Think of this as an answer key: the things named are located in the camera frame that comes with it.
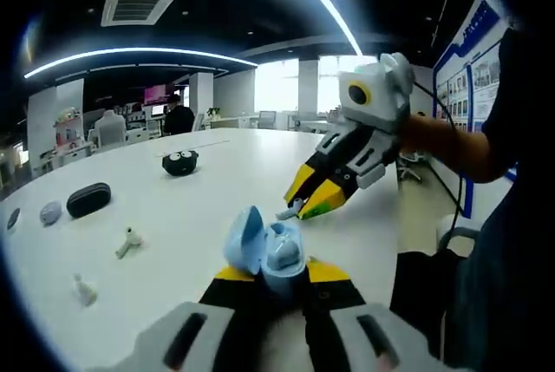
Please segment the black cable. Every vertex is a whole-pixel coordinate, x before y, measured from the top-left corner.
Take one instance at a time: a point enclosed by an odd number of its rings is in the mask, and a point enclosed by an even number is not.
[[[458,151],[457,151],[457,146],[458,146],[457,140],[459,139],[459,135],[457,133],[457,127],[454,125],[453,118],[451,117],[451,114],[449,113],[449,110],[440,101],[440,99],[436,95],[434,95],[431,91],[429,91],[427,88],[422,86],[419,82],[415,82],[415,86],[417,88],[419,88],[422,92],[429,95],[432,99],[437,101],[438,104],[441,106],[441,109],[443,109],[443,111],[447,114],[447,119],[449,120],[449,123],[451,124],[451,127],[453,128],[453,132],[454,132],[454,153],[456,155],[458,153]],[[449,232],[448,232],[449,234],[451,234],[453,232],[453,229],[454,229],[455,225],[457,224],[457,217],[459,216],[460,200],[461,199],[462,199],[462,171],[459,170],[459,193],[457,194],[457,207],[455,208],[455,211],[454,211],[453,223],[451,224],[451,229],[449,229]]]

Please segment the wire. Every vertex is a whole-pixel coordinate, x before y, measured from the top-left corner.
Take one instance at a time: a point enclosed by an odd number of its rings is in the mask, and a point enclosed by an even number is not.
[[[443,8],[441,8],[440,17],[437,20],[437,24],[435,25],[435,31],[432,34],[432,43],[430,44],[430,48],[434,46],[435,38],[437,37],[437,31],[440,28],[440,22],[443,18],[443,13],[445,12],[445,7],[447,6],[447,0],[443,1]]]
[[[419,82],[415,82],[415,86],[417,88],[419,88],[422,92],[426,93],[427,95],[429,95],[432,99],[434,99],[435,101],[438,102],[438,104],[441,106],[441,109],[443,109],[443,111],[446,113],[447,115],[447,120],[449,121],[449,123],[451,124],[451,127],[453,128],[453,132],[454,132],[454,151],[455,153],[457,152],[456,147],[457,147],[457,140],[459,138],[459,135],[457,133],[457,127],[454,125],[453,122],[453,117],[451,117],[451,114],[449,113],[449,110],[447,109],[447,107],[440,101],[440,99],[434,95],[431,91],[429,91],[427,88],[425,88],[424,86],[422,86]],[[451,229],[449,229],[448,234],[452,234],[453,229],[455,227],[455,225],[457,224],[457,218],[459,216],[459,210],[460,210],[460,201],[462,199],[462,171],[459,170],[459,192],[457,193],[457,207],[455,208],[454,211],[454,217],[453,217],[453,223],[451,224]]]

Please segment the floor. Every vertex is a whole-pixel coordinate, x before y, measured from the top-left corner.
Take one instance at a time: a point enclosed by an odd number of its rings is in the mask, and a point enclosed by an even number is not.
[[[454,214],[455,204],[428,166],[412,168],[422,182],[405,179],[399,183],[402,233],[399,252],[422,251],[432,255],[436,247],[435,227],[441,218]],[[472,246],[473,241],[466,238],[455,238],[449,244],[450,249],[463,257]]]

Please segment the ceiling air vent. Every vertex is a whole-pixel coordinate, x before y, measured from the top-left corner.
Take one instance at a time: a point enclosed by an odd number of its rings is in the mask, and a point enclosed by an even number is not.
[[[106,0],[102,27],[154,25],[173,0]]]

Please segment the white round table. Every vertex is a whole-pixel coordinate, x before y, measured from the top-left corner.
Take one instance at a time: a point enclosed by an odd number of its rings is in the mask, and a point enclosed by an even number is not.
[[[180,303],[200,299],[226,265],[223,244],[242,209],[257,206],[265,223],[285,209],[286,190],[321,138],[258,129],[171,136],[80,160],[13,193],[3,202],[3,219],[17,207],[22,213],[13,234],[3,235],[3,248],[22,303],[46,342],[77,369],[113,365],[127,357],[141,331]],[[162,168],[161,156],[184,149],[199,153],[198,168],[172,178]],[[99,181],[110,185],[111,203],[71,219],[65,211],[68,196]],[[55,225],[42,227],[39,212],[52,200],[62,203],[64,214]],[[385,177],[340,209],[293,223],[301,227],[307,256],[337,264],[367,302],[389,306],[396,207],[395,168],[389,166]],[[146,245],[119,260],[114,252],[127,226]],[[74,273],[98,290],[92,306],[81,307],[72,294]],[[310,365],[303,319],[293,317],[274,327],[263,349],[263,358],[271,359],[290,345],[285,363],[269,360],[265,370]]]

